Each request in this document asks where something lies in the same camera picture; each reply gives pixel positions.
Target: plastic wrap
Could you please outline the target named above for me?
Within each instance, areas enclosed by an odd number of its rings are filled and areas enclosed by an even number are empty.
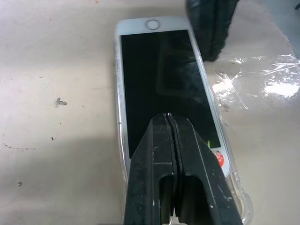
[[[234,114],[233,111],[267,113],[274,102],[281,101],[281,106],[290,104],[299,91],[300,66],[293,54],[245,58],[222,56],[214,63],[206,63],[205,68],[224,128],[230,129],[230,124],[223,115]],[[232,166],[226,177],[227,183],[243,223],[248,225],[253,218],[253,206],[241,185],[231,151],[230,158]]]

